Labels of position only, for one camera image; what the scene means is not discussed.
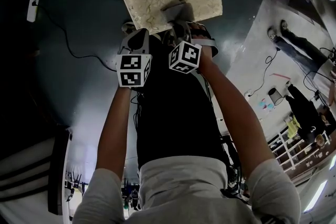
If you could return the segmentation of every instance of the white power strip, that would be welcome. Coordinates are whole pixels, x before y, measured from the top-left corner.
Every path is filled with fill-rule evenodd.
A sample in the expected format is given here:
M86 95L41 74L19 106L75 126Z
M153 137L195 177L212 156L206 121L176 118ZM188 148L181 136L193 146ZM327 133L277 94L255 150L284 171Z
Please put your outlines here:
M36 5L38 5L39 0L29 0L28 13L27 13L27 21L31 23L35 22L37 12L37 6L32 5L34 1L36 2Z

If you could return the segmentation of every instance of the gray floor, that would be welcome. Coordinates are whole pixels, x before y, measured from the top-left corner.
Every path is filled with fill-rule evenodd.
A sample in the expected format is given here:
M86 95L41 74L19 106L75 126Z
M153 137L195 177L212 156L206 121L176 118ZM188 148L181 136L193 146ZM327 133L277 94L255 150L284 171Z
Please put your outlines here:
M204 23L219 46L216 61L227 72L262 0L222 1L223 15ZM66 27L70 46L77 55L97 54L109 64L122 40L121 24L129 19L123 0L40 0L40 4ZM82 173L82 179L88 182L96 164L99 136L118 86L117 76L97 59L73 58L63 33L41 10L32 29L40 49L36 65L40 87L60 121L73 130L68 169ZM134 111L132 105L125 165L125 177L130 181L138 180Z

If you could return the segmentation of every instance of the ceiling light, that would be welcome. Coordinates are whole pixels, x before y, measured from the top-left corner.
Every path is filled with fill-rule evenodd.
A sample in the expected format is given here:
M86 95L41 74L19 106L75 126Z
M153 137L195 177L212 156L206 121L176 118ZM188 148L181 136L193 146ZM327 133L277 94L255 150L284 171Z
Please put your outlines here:
M312 198L312 200L310 201L310 203L308 204L308 206L306 207L306 209L305 209L304 212L307 212L307 211L311 210L314 207L314 205L316 204L317 200L319 199L319 197L320 197L320 195L321 195L321 193L322 193L322 191L323 191L326 183L327 183L327 180L324 181L323 183L321 183L321 185L317 189L314 197Z
M336 155L331 160L329 170L331 170L335 166L335 163L336 163Z

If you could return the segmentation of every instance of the hair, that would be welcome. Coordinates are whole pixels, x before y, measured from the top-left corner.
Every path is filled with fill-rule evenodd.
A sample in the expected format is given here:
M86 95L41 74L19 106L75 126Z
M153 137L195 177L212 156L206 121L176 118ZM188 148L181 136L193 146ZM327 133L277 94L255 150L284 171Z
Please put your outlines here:
M316 144L320 147L323 148L324 147L324 137L322 134L318 134L315 138Z

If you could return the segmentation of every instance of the floor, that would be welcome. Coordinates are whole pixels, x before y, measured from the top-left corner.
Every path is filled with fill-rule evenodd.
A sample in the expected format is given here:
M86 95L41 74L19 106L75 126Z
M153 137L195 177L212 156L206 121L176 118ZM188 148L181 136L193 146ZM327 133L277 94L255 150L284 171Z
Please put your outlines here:
M223 15L204 22L216 39L216 62L227 72L241 51L262 0L222 0ZM32 43L40 50L36 58L36 76L54 115L73 132L68 170L82 174L88 182L96 165L97 146L106 115L118 86L115 73L94 58L75 59L65 44L64 34L50 23L40 10L36 21L27 25L28 0L10 0L16 21L22 22ZM65 26L75 54L97 54L107 64L122 40L121 24L129 19L123 0L40 0L52 18ZM130 115L135 112L131 106ZM137 134L132 116L129 120L125 177L138 181Z
M267 36L267 29L275 25L279 29L280 20L285 19L288 22L289 29L297 36L307 38L316 47L333 47L329 34L321 29L317 24L308 21L301 16L287 10L276 0L263 0L254 23L239 50L234 63L231 65L227 77L240 90L242 94L253 92L262 84L264 74L265 59L267 56L274 56L276 53L273 43ZM294 84L308 99L313 97L313 92L303 85L304 74L298 65L292 61L282 51L279 51L271 66L267 69L265 75L265 84L258 90L248 102L257 114L264 134L267 140L272 139L278 131L286 126L283 121L290 113L290 107L287 101L282 101L274 109L263 109L261 101L265 99L266 105L272 103L267 92L275 87L282 96L287 92L287 78L277 76L276 74L290 78ZM221 118L218 104L214 101L214 109L217 118ZM220 121L219 128L222 133L227 132L224 121Z

